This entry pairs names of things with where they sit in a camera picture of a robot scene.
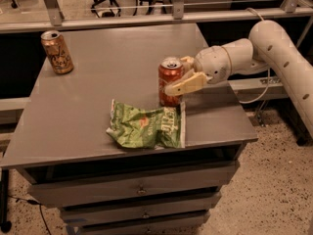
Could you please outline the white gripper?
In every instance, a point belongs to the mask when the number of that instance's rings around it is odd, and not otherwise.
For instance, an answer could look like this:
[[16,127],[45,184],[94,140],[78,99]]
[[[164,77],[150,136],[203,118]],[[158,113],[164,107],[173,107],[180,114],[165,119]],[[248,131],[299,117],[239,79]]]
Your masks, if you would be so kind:
[[167,84],[164,93],[168,96],[180,96],[195,92],[208,84],[225,81],[231,72],[231,61],[225,48],[212,46],[201,50],[194,58],[185,56],[181,58],[185,73],[180,79]]

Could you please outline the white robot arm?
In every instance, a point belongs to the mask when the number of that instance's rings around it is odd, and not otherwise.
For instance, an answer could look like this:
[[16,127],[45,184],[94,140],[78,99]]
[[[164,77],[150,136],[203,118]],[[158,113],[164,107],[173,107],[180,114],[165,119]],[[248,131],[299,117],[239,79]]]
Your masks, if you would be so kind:
[[183,61],[182,78],[165,86],[168,96],[199,91],[233,74],[253,74],[268,68],[281,80],[308,132],[313,136],[313,67],[298,52],[286,31],[273,21],[260,21],[249,36],[211,46]]

